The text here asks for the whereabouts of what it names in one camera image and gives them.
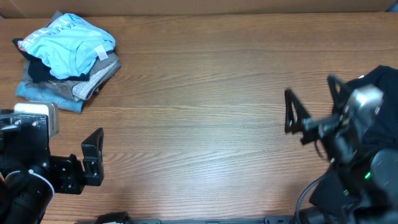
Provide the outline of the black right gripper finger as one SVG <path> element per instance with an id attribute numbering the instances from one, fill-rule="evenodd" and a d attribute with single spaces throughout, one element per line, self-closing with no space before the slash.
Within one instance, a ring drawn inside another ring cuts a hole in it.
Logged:
<path id="1" fill-rule="evenodd" d="M 284 91 L 285 96 L 285 133 L 305 131 L 305 122 L 311 118 L 301 101 L 291 89 Z"/>
<path id="2" fill-rule="evenodd" d="M 333 100 L 333 107 L 344 107 L 353 89 L 334 75 L 329 75 L 327 82 Z"/>

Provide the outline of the light blue t-shirt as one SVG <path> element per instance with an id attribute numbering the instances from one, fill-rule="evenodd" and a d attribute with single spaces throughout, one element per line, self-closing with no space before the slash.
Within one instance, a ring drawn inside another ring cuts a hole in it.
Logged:
<path id="1" fill-rule="evenodd" d="M 107 59 L 116 40 L 80 16 L 65 13 L 18 40 L 16 46 L 49 67 L 51 76 L 66 80 L 88 74 L 98 59 Z"/>

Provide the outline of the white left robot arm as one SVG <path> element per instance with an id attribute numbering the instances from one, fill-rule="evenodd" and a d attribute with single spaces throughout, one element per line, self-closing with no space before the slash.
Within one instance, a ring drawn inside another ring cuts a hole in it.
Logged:
<path id="1" fill-rule="evenodd" d="M 82 142 L 82 161 L 51 155 L 49 129 L 47 115 L 1 110 L 1 223 L 40 223 L 55 194 L 102 184 L 103 128 Z"/>

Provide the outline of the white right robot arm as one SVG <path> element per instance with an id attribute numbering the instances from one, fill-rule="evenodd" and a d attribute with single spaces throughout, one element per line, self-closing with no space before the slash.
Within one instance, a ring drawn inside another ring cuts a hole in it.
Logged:
<path id="1" fill-rule="evenodd" d="M 302 133 L 302 144 L 320 141 L 342 183 L 343 195 L 357 201 L 339 208 L 337 214 L 314 206 L 303 210 L 306 194 L 330 176 L 314 180 L 300 195 L 292 223 L 396 223 L 397 222 L 397 150 L 391 147 L 364 148 L 364 135 L 375 123 L 384 101 L 384 93 L 368 84 L 352 89 L 337 77 L 327 78 L 333 99 L 332 114 L 314 120 L 291 89 L 284 91 L 285 132 Z"/>

